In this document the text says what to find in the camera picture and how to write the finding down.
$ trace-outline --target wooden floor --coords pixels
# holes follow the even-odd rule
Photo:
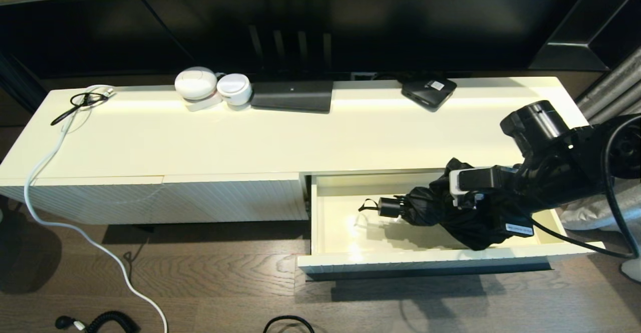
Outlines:
[[[26,219],[19,203],[0,198],[0,207],[0,331],[56,331],[59,315],[87,322],[107,310],[162,331],[109,257],[76,232]],[[131,261],[133,284],[165,310],[173,333],[261,332],[280,314],[320,333],[641,331],[641,285],[604,255],[529,273],[306,282],[295,258],[309,251],[307,222],[85,228]],[[285,322],[271,331],[305,330]]]

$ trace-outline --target cabinet top surface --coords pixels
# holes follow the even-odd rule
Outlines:
[[[401,95],[390,81],[336,82],[329,114],[232,110],[225,103],[188,112],[173,86],[119,87],[80,112],[39,178],[323,173],[512,165],[522,157],[499,122],[549,100],[571,128],[587,121],[556,78],[453,79],[437,111]],[[83,89],[51,91],[0,166],[0,180],[25,179],[57,141]]]

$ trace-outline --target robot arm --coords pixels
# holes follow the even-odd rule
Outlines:
[[[514,235],[532,236],[533,224],[545,230],[531,218],[534,212],[607,192],[610,175],[639,179],[639,115],[570,129],[550,102],[532,103],[501,121],[521,150],[522,164],[474,168],[452,159],[429,187],[381,198],[378,213],[413,225],[441,224],[474,250]]]

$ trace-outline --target charging cable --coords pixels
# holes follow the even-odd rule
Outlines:
[[[110,88],[110,89],[112,89],[114,87],[112,87],[111,85],[92,85],[92,86],[87,87],[85,89],[85,93],[91,93],[95,89],[98,89],[98,88]],[[29,192],[30,187],[34,183],[34,180],[38,176],[40,171],[51,161],[51,159],[55,156],[55,154],[58,152],[58,150],[60,150],[60,146],[62,146],[62,141],[65,139],[65,137],[67,135],[67,132],[69,131],[69,127],[71,126],[71,123],[73,122],[73,119],[74,119],[74,117],[75,117],[77,112],[78,112],[78,110],[74,111],[72,114],[70,114],[70,116],[66,117],[67,120],[64,123],[64,125],[62,126],[62,130],[60,130],[60,137],[58,138],[58,141],[57,141],[55,147],[50,151],[50,153],[45,155],[45,157],[42,158],[42,160],[40,162],[38,162],[38,164],[36,164],[34,166],[34,168],[32,169],[32,171],[29,173],[29,177],[27,178],[27,180],[25,182],[25,204],[26,204],[27,208],[29,209],[29,213],[31,213],[32,217],[34,217],[34,220],[37,221],[39,224],[42,224],[42,225],[45,225],[45,226],[61,226],[62,228],[73,229],[76,232],[80,233],[80,235],[82,235],[94,247],[102,250],[104,253],[109,255],[111,258],[114,258],[114,260],[118,263],[118,265],[120,266],[120,268],[122,270],[122,275],[124,276],[124,281],[125,281],[127,287],[129,288],[129,290],[131,290],[131,292],[133,294],[137,295],[142,300],[144,300],[147,303],[151,304],[151,306],[153,306],[158,311],[158,314],[160,315],[160,318],[162,319],[164,331],[165,331],[165,333],[167,333],[168,332],[168,328],[167,328],[167,318],[165,317],[165,313],[163,313],[162,309],[158,306],[158,304],[156,304],[155,301],[153,301],[151,298],[145,296],[141,292],[138,292],[131,285],[131,282],[129,281],[129,277],[127,275],[127,270],[124,267],[124,264],[122,264],[122,261],[115,254],[111,253],[109,249],[107,249],[107,248],[103,247],[102,245],[94,242],[94,240],[91,239],[89,237],[89,235],[87,235],[87,233],[85,233],[84,230],[78,228],[75,225],[66,224],[66,223],[55,223],[55,222],[50,222],[50,221],[43,221],[38,216],[38,214],[36,214],[36,212],[34,210],[34,206],[32,206],[30,192]]]

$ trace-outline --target coiled black cable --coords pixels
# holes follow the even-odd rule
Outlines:
[[[114,321],[118,323],[125,333],[136,333],[139,329],[138,326],[133,322],[133,320],[123,312],[117,310],[111,310],[109,312],[104,312],[94,319],[91,324],[85,328],[87,333],[96,333],[103,324],[108,321]]]
[[[111,310],[109,312],[104,312],[103,314],[96,317],[96,319],[94,319],[91,324],[85,327],[84,331],[86,331],[86,333],[96,333],[103,326],[103,324],[109,321],[118,323],[121,326],[122,330],[125,331],[125,333],[137,333],[140,330],[140,328],[138,328],[138,326],[128,315],[117,310]],[[72,325],[79,323],[80,326],[78,326],[78,329],[82,329],[81,322],[76,321],[75,318],[62,315],[61,317],[58,317],[58,319],[56,319],[55,326],[58,329],[67,329]]]
[[[267,331],[269,330],[269,326],[271,326],[272,323],[274,323],[275,321],[284,320],[284,319],[299,321],[307,328],[309,333],[314,333],[314,328],[311,328],[311,324],[309,324],[309,322],[307,322],[304,318],[299,317],[298,315],[279,315],[278,317],[273,317],[267,322],[265,329],[263,329],[263,333],[267,333]]]

